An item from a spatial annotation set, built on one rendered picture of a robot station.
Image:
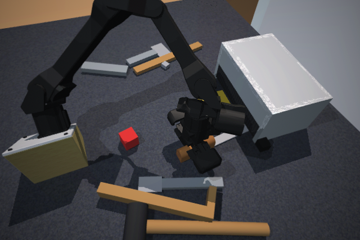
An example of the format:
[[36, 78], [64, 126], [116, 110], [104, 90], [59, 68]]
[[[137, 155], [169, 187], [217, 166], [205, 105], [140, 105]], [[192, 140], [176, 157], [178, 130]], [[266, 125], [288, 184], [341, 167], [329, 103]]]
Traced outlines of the red cube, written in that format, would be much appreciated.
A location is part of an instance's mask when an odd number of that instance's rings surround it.
[[119, 137], [126, 150], [129, 150], [139, 144], [138, 135], [132, 127], [120, 132]]

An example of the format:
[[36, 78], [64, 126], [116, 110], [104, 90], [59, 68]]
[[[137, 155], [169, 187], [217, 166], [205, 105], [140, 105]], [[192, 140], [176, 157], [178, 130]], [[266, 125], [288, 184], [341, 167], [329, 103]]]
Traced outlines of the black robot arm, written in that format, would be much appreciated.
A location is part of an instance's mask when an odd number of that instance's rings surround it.
[[[221, 102], [215, 76], [196, 57], [167, 6], [161, 0], [94, 0], [91, 15], [56, 63], [32, 79], [21, 105], [35, 121], [38, 139], [67, 131], [71, 121], [61, 104], [77, 86], [75, 73], [104, 36], [130, 15], [151, 18], [161, 36], [179, 62], [191, 94], [182, 97], [178, 112], [184, 112], [184, 124], [192, 131], [211, 127], [204, 135], [227, 133], [241, 136], [245, 106]], [[46, 105], [45, 105], [46, 103]]]

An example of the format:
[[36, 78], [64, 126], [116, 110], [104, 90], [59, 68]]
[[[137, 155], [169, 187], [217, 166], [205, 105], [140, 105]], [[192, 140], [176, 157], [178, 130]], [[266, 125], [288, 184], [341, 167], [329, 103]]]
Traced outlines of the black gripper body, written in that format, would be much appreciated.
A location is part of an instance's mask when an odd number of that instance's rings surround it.
[[203, 141], [205, 132], [210, 130], [210, 126], [208, 126], [199, 132], [195, 132], [189, 130], [184, 124], [184, 112], [178, 112], [176, 109], [173, 109], [168, 112], [167, 119], [169, 120], [170, 124], [173, 126], [176, 124], [177, 130], [179, 131], [180, 135], [186, 142], [187, 146], [192, 147], [192, 151], [195, 154], [193, 158], [193, 163], [197, 168], [200, 174], [203, 174], [217, 166], [219, 166], [222, 162], [222, 158], [218, 154], [215, 148], [211, 148], [206, 141]]

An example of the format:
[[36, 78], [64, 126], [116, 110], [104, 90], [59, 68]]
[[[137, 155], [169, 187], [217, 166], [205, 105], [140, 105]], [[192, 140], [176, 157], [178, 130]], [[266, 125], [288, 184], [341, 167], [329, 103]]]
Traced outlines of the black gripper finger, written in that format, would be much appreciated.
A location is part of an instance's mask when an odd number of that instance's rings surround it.
[[190, 159], [193, 160], [193, 158], [195, 157], [195, 154], [194, 154], [194, 152], [192, 151], [192, 149], [190, 149], [190, 150], [188, 150], [188, 151], [186, 151], [186, 152], [187, 152], [187, 154], [189, 155]]
[[179, 138], [179, 140], [182, 142], [182, 144], [185, 146], [186, 142], [184, 141], [184, 139], [182, 138], [182, 136], [180, 135], [179, 131], [177, 130], [177, 128], [174, 129], [177, 137]]

